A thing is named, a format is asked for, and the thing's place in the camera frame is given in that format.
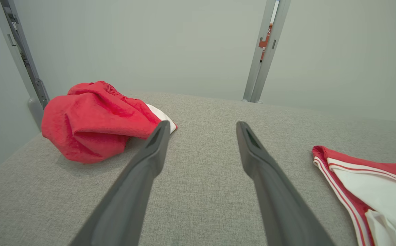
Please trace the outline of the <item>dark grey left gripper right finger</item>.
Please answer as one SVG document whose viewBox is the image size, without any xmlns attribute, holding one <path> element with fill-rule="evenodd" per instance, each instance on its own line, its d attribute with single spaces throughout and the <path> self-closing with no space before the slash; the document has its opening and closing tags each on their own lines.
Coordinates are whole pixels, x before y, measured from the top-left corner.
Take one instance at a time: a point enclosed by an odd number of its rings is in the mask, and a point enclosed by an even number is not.
<svg viewBox="0 0 396 246">
<path fill-rule="evenodd" d="M 254 182 L 268 246 L 335 246 L 249 125 L 237 122 L 236 134 L 243 169 Z"/>
</svg>

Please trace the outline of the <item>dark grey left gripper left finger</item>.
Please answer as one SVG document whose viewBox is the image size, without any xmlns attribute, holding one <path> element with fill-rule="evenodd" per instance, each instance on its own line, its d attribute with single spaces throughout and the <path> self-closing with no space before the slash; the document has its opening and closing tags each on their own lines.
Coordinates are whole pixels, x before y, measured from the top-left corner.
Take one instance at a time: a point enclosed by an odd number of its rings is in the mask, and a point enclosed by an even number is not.
<svg viewBox="0 0 396 246">
<path fill-rule="evenodd" d="M 154 179 L 161 173 L 170 122 L 161 121 L 126 165 L 70 246 L 138 246 Z"/>
</svg>

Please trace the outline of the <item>red shorts with white stripe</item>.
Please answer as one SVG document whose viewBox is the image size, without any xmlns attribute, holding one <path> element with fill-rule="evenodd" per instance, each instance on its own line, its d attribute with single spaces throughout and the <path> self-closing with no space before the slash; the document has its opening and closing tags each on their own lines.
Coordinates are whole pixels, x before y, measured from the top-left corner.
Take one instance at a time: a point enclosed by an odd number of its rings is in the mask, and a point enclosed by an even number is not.
<svg viewBox="0 0 396 246">
<path fill-rule="evenodd" d="M 153 105 L 126 97 L 104 81 L 80 83 L 45 107 L 43 137 L 71 161 L 93 164 L 123 153 L 132 137 L 147 139 L 161 121 L 173 120 Z"/>
</svg>

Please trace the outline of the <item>red white striped jersey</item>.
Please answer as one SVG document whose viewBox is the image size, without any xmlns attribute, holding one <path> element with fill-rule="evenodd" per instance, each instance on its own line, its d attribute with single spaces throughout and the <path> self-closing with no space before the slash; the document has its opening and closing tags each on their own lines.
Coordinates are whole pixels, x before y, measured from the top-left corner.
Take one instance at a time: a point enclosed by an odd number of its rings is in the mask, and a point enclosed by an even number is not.
<svg viewBox="0 0 396 246">
<path fill-rule="evenodd" d="M 396 246 L 396 163 L 312 148 L 324 175 L 352 220 L 359 246 Z"/>
</svg>

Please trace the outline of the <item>red printed sign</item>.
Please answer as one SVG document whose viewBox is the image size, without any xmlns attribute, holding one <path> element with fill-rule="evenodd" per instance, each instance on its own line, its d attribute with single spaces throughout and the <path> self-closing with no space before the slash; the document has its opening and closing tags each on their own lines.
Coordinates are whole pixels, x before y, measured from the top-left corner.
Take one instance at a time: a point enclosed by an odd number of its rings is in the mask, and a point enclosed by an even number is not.
<svg viewBox="0 0 396 246">
<path fill-rule="evenodd" d="M 272 30 L 272 27 L 273 27 L 273 23 L 270 23 L 266 38 L 262 38 L 262 40 L 259 42 L 259 48 L 262 49 L 262 55 L 261 55 L 261 58 L 260 58 L 260 62 L 262 62 L 262 60 L 263 60 L 263 58 L 265 56 L 265 50 L 266 50 L 266 47 L 267 47 L 269 39 L 270 39 L 270 33 L 271 33 L 271 30 Z"/>
</svg>

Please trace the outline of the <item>grey double metal post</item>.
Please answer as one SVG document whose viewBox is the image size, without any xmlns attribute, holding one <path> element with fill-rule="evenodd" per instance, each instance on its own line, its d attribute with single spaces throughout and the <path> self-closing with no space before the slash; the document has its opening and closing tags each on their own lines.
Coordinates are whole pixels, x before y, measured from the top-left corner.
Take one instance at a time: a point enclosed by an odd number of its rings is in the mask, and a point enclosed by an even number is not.
<svg viewBox="0 0 396 246">
<path fill-rule="evenodd" d="M 260 97 L 279 44 L 291 2 L 292 0 L 266 0 L 265 11 L 259 27 L 254 56 L 242 101 L 260 103 Z M 259 42 L 262 38 L 266 38 L 270 23 L 273 23 L 270 39 L 265 50 L 265 56 L 260 62 L 262 49 L 259 48 Z"/>
</svg>

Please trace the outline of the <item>grey metal frame with curved leg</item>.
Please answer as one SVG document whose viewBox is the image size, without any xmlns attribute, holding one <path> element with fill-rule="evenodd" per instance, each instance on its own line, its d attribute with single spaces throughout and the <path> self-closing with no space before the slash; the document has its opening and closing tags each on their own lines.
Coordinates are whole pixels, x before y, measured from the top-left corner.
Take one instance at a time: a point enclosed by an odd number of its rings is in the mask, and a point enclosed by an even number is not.
<svg viewBox="0 0 396 246">
<path fill-rule="evenodd" d="M 0 0 L 0 28 L 28 92 L 29 112 L 41 130 L 44 109 L 50 98 L 35 66 L 14 0 Z"/>
</svg>

